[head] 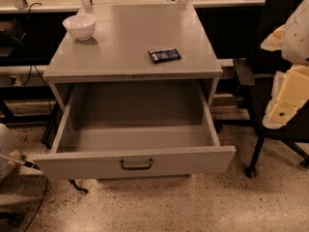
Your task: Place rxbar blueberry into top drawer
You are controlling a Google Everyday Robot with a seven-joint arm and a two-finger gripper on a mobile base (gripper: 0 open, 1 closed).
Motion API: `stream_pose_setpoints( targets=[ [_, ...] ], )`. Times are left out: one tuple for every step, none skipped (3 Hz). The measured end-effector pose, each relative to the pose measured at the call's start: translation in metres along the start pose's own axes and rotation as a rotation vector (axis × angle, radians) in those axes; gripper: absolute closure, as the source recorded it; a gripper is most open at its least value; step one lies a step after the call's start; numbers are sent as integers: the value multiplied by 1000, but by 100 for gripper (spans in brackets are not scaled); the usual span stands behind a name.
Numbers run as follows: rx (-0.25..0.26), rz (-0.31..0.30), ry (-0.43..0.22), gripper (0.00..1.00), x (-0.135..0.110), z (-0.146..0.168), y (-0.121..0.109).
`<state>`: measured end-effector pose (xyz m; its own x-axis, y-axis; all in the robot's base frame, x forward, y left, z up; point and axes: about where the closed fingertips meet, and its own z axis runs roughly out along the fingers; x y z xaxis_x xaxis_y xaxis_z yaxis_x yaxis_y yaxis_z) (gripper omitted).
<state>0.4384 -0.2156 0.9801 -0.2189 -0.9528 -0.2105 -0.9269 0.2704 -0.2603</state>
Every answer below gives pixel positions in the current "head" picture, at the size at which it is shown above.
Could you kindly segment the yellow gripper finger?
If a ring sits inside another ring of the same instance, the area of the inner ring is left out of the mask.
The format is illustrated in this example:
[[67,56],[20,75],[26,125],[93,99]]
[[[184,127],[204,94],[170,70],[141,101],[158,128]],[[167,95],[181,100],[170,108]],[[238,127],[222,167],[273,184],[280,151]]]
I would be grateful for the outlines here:
[[263,125],[272,130],[286,126],[308,101],[308,66],[292,65],[286,72],[277,72],[273,79],[271,100],[265,111]]

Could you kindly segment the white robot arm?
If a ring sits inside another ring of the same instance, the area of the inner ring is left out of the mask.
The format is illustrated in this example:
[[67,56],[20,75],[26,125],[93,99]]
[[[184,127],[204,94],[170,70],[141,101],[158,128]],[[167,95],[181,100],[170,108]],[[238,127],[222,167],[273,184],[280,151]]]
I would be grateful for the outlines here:
[[309,101],[309,0],[303,0],[287,21],[261,44],[267,51],[280,50],[292,63],[286,72],[277,72],[272,84],[263,125],[280,129]]

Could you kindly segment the person's hand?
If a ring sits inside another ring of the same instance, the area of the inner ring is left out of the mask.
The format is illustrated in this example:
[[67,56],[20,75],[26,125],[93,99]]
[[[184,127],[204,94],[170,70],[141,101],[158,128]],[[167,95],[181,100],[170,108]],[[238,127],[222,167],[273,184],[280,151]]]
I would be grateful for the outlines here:
[[9,156],[13,158],[13,160],[9,160],[9,163],[8,163],[8,166],[11,170],[19,166],[19,163],[18,163],[19,160],[24,160],[23,154],[18,150],[11,151],[9,153]]

